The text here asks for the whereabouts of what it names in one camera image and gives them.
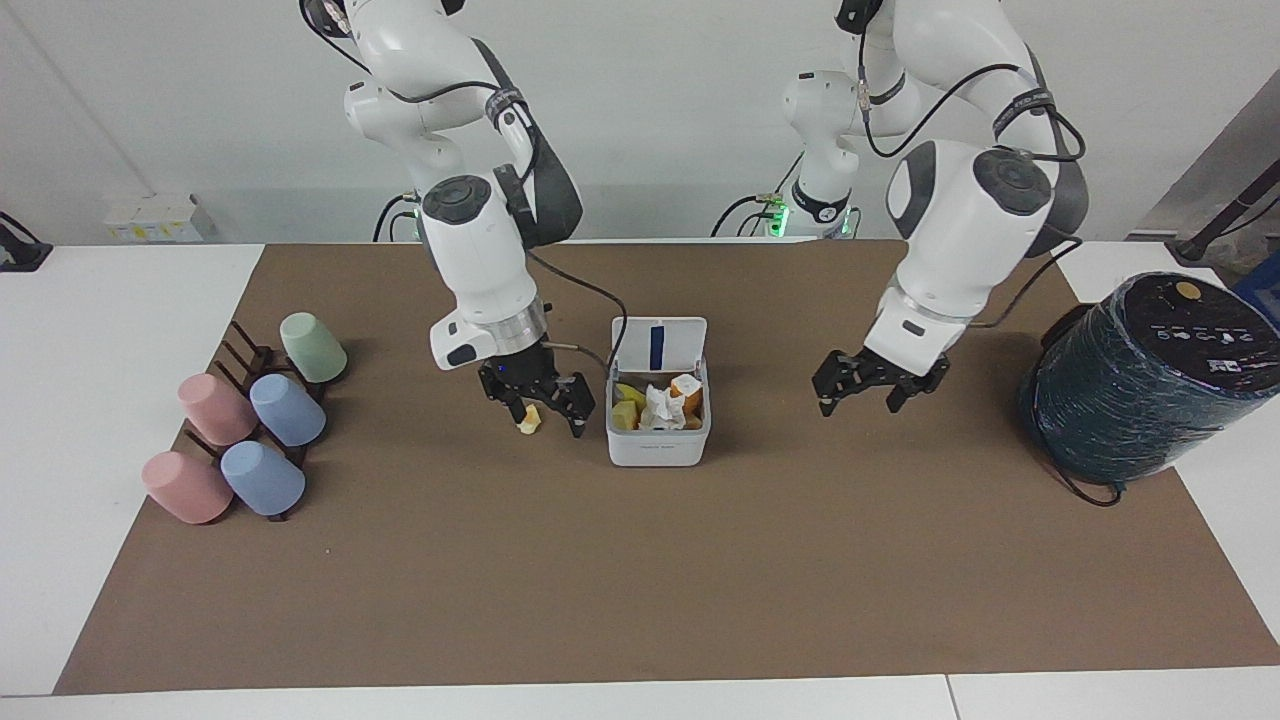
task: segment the brown paper sheet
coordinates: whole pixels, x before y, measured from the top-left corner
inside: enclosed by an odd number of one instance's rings
[[[453,301],[420,247],[269,247],[237,318],[275,342],[314,311],[352,359],[307,495],[284,524],[236,506],[197,528],[148,501],[56,692],[1280,664],[1175,473],[1108,511],[1033,457],[1012,397],[1074,305],[1056,270],[936,395],[820,416],[809,377],[858,348],[901,254],[545,250],[636,315],[709,320],[701,466],[622,470],[604,398],[580,441],[550,414],[524,437],[472,370],[434,368]],[[553,338],[603,354],[614,309],[535,277]],[[588,359],[561,369],[603,393]]]

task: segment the green light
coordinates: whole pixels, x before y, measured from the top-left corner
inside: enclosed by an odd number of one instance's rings
[[[782,209],[773,215],[773,223],[769,224],[769,234],[773,237],[782,237],[787,233],[787,220],[791,219],[791,208],[783,205]]]

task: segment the plastic cup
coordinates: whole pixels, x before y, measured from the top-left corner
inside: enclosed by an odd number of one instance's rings
[[[260,378],[248,391],[253,410],[285,447],[301,447],[324,432],[324,409],[284,375]]]
[[[308,383],[326,383],[347,369],[347,351],[311,313],[294,313],[280,323],[284,352]]]
[[[196,432],[219,447],[236,445],[257,428],[250,401],[230,383],[209,373],[187,378],[178,387],[178,401]]]
[[[160,507],[192,525],[221,515],[233,497],[218,468],[172,451],[156,455],[142,466],[142,484]]]
[[[259,515],[282,515],[307,488],[297,465],[260,442],[242,442],[223,455],[223,475],[236,495]]]

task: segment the bin lid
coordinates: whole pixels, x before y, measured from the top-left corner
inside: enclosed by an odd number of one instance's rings
[[[1128,332],[1164,365],[1229,392],[1280,386],[1280,333],[1235,295],[1175,273],[1139,275],[1120,292]]]
[[[613,342],[621,332],[622,318],[614,318]],[[705,318],[631,318],[617,365],[625,373],[682,373],[698,365],[705,345]]]

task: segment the white box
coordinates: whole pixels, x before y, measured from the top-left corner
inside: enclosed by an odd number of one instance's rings
[[[143,205],[133,217],[134,234],[141,233],[146,242],[173,242],[173,234],[165,232],[169,209],[161,205]]]
[[[140,236],[133,234],[133,218],[138,215],[137,206],[131,205],[118,205],[111,208],[102,219],[102,224],[106,225],[106,232],[110,233],[111,240],[116,242],[137,242],[146,240],[146,233]]]
[[[218,231],[200,205],[180,202],[165,209],[161,233],[172,242],[207,242]]]
[[[613,319],[613,342],[622,332],[622,318]],[[618,356],[609,368],[605,398],[613,409],[613,386],[630,375],[681,375],[703,382],[703,427],[699,430],[634,430],[613,427],[613,413],[604,413],[609,436],[609,459],[622,468],[689,468],[698,465],[712,432],[712,392],[707,375],[707,320],[704,318],[631,318]],[[644,387],[637,387],[644,392]]]

